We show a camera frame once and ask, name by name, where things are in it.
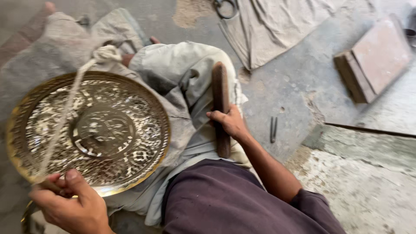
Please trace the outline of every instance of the wooden handle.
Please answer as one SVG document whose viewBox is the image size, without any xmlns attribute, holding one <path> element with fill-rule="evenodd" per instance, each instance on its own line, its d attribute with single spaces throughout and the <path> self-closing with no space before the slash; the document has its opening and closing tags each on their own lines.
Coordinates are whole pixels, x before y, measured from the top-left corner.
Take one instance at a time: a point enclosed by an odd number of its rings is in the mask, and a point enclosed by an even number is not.
<svg viewBox="0 0 416 234">
<path fill-rule="evenodd" d="M 227 69 L 222 62 L 217 62 L 212 69 L 212 92 L 214 97 L 214 111 L 218 110 L 228 114 L 228 80 Z M 221 158 L 229 158 L 231 151 L 231 139 L 223 126 L 214 122 L 217 137 L 217 153 Z"/>
<path fill-rule="evenodd" d="M 38 183 L 38 185 L 42 188 L 42 189 L 47 189 L 50 190 L 52 192 L 54 192 L 56 195 L 65 197 L 65 198 L 71 198 L 72 194 L 68 194 L 66 193 L 63 189 L 59 188 L 57 185 L 55 185 L 54 183 L 50 182 L 47 179 L 42 180 L 41 182 Z"/>
</svg>

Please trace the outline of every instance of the purple sleeve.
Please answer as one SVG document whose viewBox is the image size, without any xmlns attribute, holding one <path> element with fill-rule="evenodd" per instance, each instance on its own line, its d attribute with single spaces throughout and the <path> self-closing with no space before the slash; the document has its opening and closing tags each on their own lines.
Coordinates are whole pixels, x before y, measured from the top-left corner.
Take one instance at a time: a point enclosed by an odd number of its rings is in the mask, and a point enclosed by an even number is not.
<svg viewBox="0 0 416 234">
<path fill-rule="evenodd" d="M 290 205 L 315 220 L 330 234 L 345 234 L 341 224 L 329 209 L 328 201 L 321 194 L 300 189 Z"/>
</svg>

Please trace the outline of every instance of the fingernail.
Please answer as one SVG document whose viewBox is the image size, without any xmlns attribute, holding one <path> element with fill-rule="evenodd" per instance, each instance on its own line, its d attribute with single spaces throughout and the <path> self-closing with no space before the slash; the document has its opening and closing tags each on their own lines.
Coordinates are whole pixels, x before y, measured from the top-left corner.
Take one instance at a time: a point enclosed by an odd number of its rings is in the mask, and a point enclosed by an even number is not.
<svg viewBox="0 0 416 234">
<path fill-rule="evenodd" d="M 78 176 L 79 172 L 77 171 L 77 169 L 70 169 L 67 174 L 65 175 L 65 178 L 67 180 L 73 180 Z"/>
</svg>

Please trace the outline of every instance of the metal hook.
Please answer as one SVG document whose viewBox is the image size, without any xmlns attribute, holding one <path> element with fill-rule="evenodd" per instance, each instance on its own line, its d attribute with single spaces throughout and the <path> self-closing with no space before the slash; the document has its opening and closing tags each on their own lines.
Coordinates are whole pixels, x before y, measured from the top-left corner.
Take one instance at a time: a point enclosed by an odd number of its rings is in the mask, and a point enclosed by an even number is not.
<svg viewBox="0 0 416 234">
<path fill-rule="evenodd" d="M 221 14 L 220 8 L 223 6 L 223 2 L 229 2 L 233 6 L 233 14 L 231 16 L 226 16 Z M 215 10 L 217 11 L 217 14 L 223 18 L 223 19 L 231 19 L 237 14 L 237 5 L 233 0 L 215 0 Z"/>
</svg>

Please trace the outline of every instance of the brass plate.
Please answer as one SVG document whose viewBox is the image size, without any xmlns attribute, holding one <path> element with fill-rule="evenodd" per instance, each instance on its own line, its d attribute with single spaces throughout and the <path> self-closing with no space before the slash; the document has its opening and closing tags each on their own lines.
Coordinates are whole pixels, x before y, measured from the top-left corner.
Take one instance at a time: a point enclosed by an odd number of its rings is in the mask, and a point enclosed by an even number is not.
<svg viewBox="0 0 416 234">
<path fill-rule="evenodd" d="M 76 73 L 32 89 L 7 124 L 7 154 L 18 172 L 34 183 L 43 153 Z M 108 72 L 87 72 L 63 128 L 48 173 L 77 168 L 105 197 L 149 177 L 170 142 L 162 104 L 139 83 Z"/>
</svg>

